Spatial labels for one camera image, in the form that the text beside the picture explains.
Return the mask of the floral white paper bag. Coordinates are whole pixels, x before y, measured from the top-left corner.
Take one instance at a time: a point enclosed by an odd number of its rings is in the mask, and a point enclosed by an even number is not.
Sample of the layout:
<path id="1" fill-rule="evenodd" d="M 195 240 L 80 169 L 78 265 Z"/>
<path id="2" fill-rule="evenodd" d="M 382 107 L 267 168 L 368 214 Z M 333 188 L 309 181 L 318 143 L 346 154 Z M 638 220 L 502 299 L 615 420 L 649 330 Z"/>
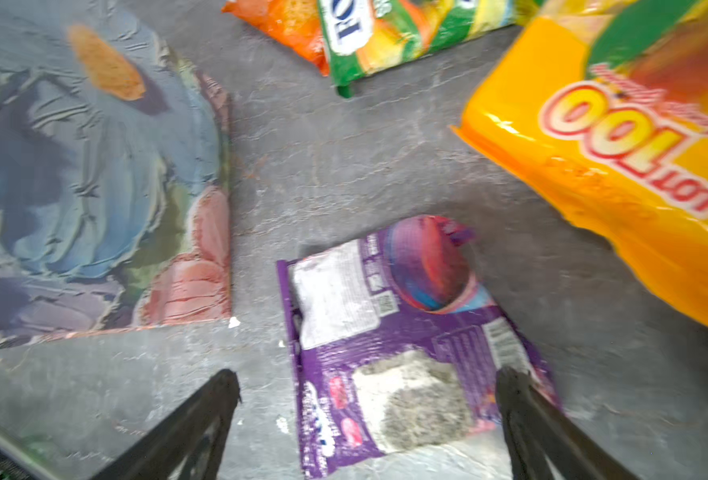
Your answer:
<path id="1" fill-rule="evenodd" d="M 0 349 L 231 314 L 228 95 L 117 1 L 0 1 Z"/>

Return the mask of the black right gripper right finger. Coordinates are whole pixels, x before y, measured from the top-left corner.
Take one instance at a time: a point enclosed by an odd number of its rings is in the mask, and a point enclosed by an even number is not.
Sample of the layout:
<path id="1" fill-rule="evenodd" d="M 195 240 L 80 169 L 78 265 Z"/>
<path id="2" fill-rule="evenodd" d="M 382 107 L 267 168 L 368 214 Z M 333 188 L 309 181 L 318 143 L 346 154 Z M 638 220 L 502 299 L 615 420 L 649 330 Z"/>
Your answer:
<path id="1" fill-rule="evenodd" d="M 527 374 L 499 370 L 496 400 L 515 479 L 636 477 L 540 393 Z"/>

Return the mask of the purple Fox's berries bag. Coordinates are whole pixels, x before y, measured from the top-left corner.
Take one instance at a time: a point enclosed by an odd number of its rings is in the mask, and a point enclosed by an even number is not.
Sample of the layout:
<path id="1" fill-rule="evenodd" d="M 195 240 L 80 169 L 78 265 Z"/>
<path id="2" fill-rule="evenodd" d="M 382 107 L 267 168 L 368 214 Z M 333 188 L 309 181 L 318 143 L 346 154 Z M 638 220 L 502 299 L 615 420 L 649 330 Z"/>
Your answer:
<path id="1" fill-rule="evenodd" d="M 473 238 L 419 215 L 277 263 L 306 478 L 493 430 L 506 366 L 558 401 L 547 363 L 477 276 Z"/>

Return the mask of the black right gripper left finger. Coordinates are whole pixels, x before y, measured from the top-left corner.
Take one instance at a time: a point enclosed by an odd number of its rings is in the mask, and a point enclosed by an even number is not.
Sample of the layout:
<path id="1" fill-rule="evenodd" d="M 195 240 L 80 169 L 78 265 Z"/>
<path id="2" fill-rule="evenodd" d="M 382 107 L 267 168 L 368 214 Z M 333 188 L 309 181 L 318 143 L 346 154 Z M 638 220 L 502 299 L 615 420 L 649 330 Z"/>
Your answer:
<path id="1" fill-rule="evenodd" d="M 237 374 L 222 369 L 96 479 L 215 479 L 237 406 Z"/>

